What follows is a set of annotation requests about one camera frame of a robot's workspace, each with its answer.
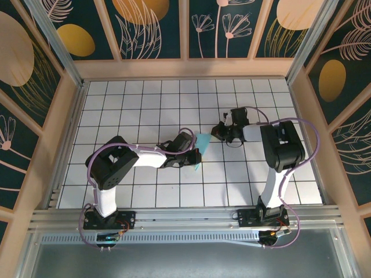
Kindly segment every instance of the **leaf drawing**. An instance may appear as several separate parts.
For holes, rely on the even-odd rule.
[[[371,110],[361,119],[340,126],[333,138],[347,174],[371,172]]]
[[[120,52],[124,59],[158,58],[162,46],[161,28],[156,14],[142,1],[141,12],[134,0],[128,0],[130,9],[123,0],[118,6],[124,20],[117,15],[121,29]]]
[[[339,30],[349,21],[352,21],[353,26],[358,30],[371,28],[371,0],[358,0],[353,15],[341,23],[335,31]]]
[[[341,58],[361,61],[371,50],[371,29],[354,29],[347,33],[340,45],[324,50],[321,54],[339,49]]]
[[[63,22],[74,8],[71,6],[72,0],[41,0],[41,2],[52,22]]]

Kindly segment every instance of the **floral line drawing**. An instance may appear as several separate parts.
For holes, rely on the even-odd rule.
[[[73,10],[72,0],[42,0],[45,12],[52,22],[61,23]]]
[[[347,33],[341,42],[341,45],[324,50],[321,54],[339,49],[343,60],[361,61],[363,56],[367,56],[371,50],[371,29],[359,30],[354,29]]]
[[[371,0],[359,0],[353,10],[353,15],[340,24],[335,31],[339,30],[349,21],[352,21],[354,29],[349,31],[340,45],[321,52],[325,54],[339,49],[343,60],[361,61],[371,50]]]
[[[134,0],[128,0],[128,2],[133,14],[123,0],[117,1],[121,14],[126,18],[123,21],[115,15],[121,29],[120,52],[125,59],[148,59],[153,54],[155,58],[158,58],[161,52],[162,37],[156,14],[148,9],[143,1],[144,14]]]
[[[231,21],[231,14],[223,16],[223,27],[225,37],[227,38],[227,45],[225,46],[225,57],[228,58],[228,44],[230,39],[241,38],[243,36],[249,36],[252,33],[252,29],[248,28],[250,25],[249,14],[242,16],[236,14]]]
[[[333,138],[341,161],[352,169],[345,170],[347,174],[371,172],[371,110],[358,121],[340,126]]]
[[[12,151],[16,155],[21,156],[22,158],[31,160],[31,158],[28,158],[27,156],[22,155],[21,153],[12,149],[12,140],[13,140],[15,131],[16,131],[16,120],[13,119],[12,117],[9,117],[8,122],[6,122],[5,117],[3,115],[0,115],[0,150]],[[18,172],[21,172],[23,174],[27,172],[26,170],[23,170],[14,165],[8,164],[2,160],[0,160],[0,164],[8,168],[11,168],[13,170],[16,170]]]
[[[371,1],[370,0],[359,0],[356,7],[354,8],[353,15],[341,23],[335,31],[339,30],[342,26],[347,24],[350,20],[353,26],[359,30],[368,29],[371,26]]]
[[[193,15],[192,22],[197,32],[199,52],[201,54],[201,58],[203,58],[199,34],[202,32],[213,30],[215,28],[215,25],[212,24],[213,21],[210,18],[210,15],[205,16],[204,14],[201,15],[200,17],[198,17],[197,14]]]
[[[216,0],[216,3],[219,5],[219,7],[216,16],[216,28],[215,28],[215,58],[218,58],[218,31],[221,7],[250,4],[253,3],[254,1],[255,0]]]
[[[11,86],[13,93],[34,114],[45,118],[54,95],[56,77],[50,62],[42,50],[32,41],[34,47],[34,72],[28,82],[20,87]]]

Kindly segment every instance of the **decorative wallpaper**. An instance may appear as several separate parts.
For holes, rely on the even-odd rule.
[[[366,224],[367,230],[369,231],[369,234],[371,237],[371,217],[365,218],[365,224]]]
[[[257,58],[293,58],[323,0],[274,0]]]
[[[370,83],[371,2],[355,0],[309,73],[327,123]]]
[[[315,45],[313,46],[312,48],[312,51],[309,53],[307,59],[305,60],[304,62],[304,66],[307,67],[308,63],[312,60],[312,57],[315,53],[315,51],[317,50],[317,46],[319,45],[320,42],[322,42],[324,36],[326,35],[327,31],[329,30],[331,24],[333,23],[333,21],[335,20],[341,6],[344,4],[345,0],[339,0],[337,5],[336,5],[336,8],[335,8],[335,11],[333,12],[331,18],[329,19],[329,21],[327,22],[327,25],[325,27],[325,29],[322,31],[322,34],[321,36],[318,38],[318,40],[316,41]]]
[[[113,59],[93,0],[40,2],[73,60]]]
[[[371,98],[332,137],[358,205],[371,202]]]
[[[180,58],[178,0],[105,0],[122,59]]]
[[[43,126],[60,75],[10,2],[0,3],[0,89]]]
[[[13,209],[38,136],[0,104],[0,206]]]
[[[0,220],[0,246],[8,223]]]
[[[189,58],[246,58],[263,0],[190,0]]]

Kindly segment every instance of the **blue cloth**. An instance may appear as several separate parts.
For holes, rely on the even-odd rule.
[[[211,140],[211,134],[202,134],[202,133],[199,133],[199,134],[196,134],[196,137],[197,137],[197,141],[196,141],[195,147],[199,149],[199,152],[203,156],[204,153],[205,153],[205,151],[206,151],[206,149],[209,146],[209,143],[210,143],[210,140]],[[200,165],[200,163],[198,163],[195,166],[195,171],[197,171],[199,165]]]

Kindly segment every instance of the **purple cable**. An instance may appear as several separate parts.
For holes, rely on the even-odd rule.
[[[251,109],[254,109],[257,112],[261,113],[265,117],[265,119],[267,120],[267,123],[269,123],[268,116],[262,110],[260,110],[259,108],[256,108],[254,106],[244,106],[244,108],[251,108]]]
[[[168,151],[163,151],[162,149],[158,148],[158,147],[155,147],[155,148],[151,148],[151,147],[140,147],[139,145],[134,145],[134,144],[126,144],[126,143],[111,143],[111,144],[107,144],[107,145],[104,145],[102,147],[100,147],[92,156],[89,164],[88,164],[88,170],[87,170],[87,178],[88,178],[88,182],[92,185],[93,187],[93,194],[94,194],[94,204],[90,204],[90,203],[87,203],[84,205],[83,209],[81,210],[81,213],[80,213],[80,218],[79,218],[79,233],[80,233],[80,237],[82,239],[82,241],[87,244],[88,246],[91,246],[91,247],[94,247],[94,248],[98,248],[98,246],[94,245],[94,244],[91,244],[89,243],[83,236],[82,234],[82,221],[83,221],[83,218],[84,218],[84,214],[85,214],[85,210],[88,206],[90,206],[90,208],[94,208],[96,207],[96,205],[98,204],[98,196],[97,196],[97,191],[96,191],[96,188],[97,188],[97,185],[93,182],[93,180],[91,179],[90,177],[90,172],[92,171],[92,165],[93,165],[93,162],[94,160],[97,158],[97,156],[103,152],[105,149],[107,148],[111,148],[111,147],[129,147],[129,148],[133,148],[133,149],[139,149],[141,151],[150,151],[150,152],[153,152],[153,151],[157,151],[157,152],[160,152],[162,154],[167,154],[167,155],[181,155],[182,153],[186,153],[188,151],[190,151],[191,149],[193,149],[195,143],[196,143],[196,136],[195,134],[193,133],[192,130],[190,130],[189,128],[187,127],[184,127],[182,129],[179,130],[179,133],[182,131],[182,130],[188,130],[191,135],[192,135],[192,141],[190,143],[190,145],[188,146],[187,149],[185,149],[184,151],[181,151],[181,152],[168,152]]]
[[[95,244],[91,244],[90,242],[88,242],[88,241],[84,238],[84,236],[83,236],[83,234],[82,234],[82,222],[83,222],[83,217],[84,217],[85,211],[88,209],[88,207],[93,208],[93,205],[90,204],[90,203],[85,204],[84,207],[82,208],[81,212],[80,212],[80,218],[79,218],[79,234],[80,234],[80,237],[81,237],[82,241],[83,241],[86,245],[91,246],[91,247],[93,247],[93,248],[100,249],[100,248],[99,248],[98,246],[96,246]]]
[[[316,136],[316,139],[317,139],[317,144],[315,146],[315,149],[314,149],[314,152],[312,153],[312,155],[307,159],[305,160],[303,163],[300,163],[298,166],[290,169],[289,171],[287,171],[287,173],[283,176],[283,179],[281,181],[281,183],[279,184],[279,188],[278,188],[278,197],[279,199],[281,200],[282,204],[284,204],[296,217],[296,220],[297,220],[297,232],[296,232],[296,235],[295,237],[293,238],[293,240],[291,240],[289,243],[286,243],[284,245],[281,245],[281,246],[271,246],[270,248],[271,249],[278,249],[278,248],[284,248],[284,247],[287,247],[287,246],[290,246],[291,244],[293,244],[297,238],[299,237],[299,234],[300,234],[300,219],[299,219],[299,216],[297,215],[297,213],[294,211],[293,208],[291,208],[282,198],[282,187],[283,187],[283,184],[285,183],[287,177],[289,174],[291,174],[292,172],[294,172],[295,170],[297,170],[298,168],[304,166],[305,164],[309,163],[313,158],[314,156],[316,156],[316,154],[318,153],[318,150],[319,150],[319,145],[321,143],[321,140],[319,138],[319,133],[318,133],[318,130],[315,128],[315,126],[309,122],[308,120],[304,120],[304,119],[299,119],[299,118],[285,118],[285,119],[280,119],[280,120],[275,120],[273,122],[271,122],[271,124],[275,124],[275,123],[279,123],[279,122],[284,122],[286,120],[297,120],[298,122],[302,122],[302,123],[306,123],[307,125],[309,125],[313,131],[315,132],[315,136]]]

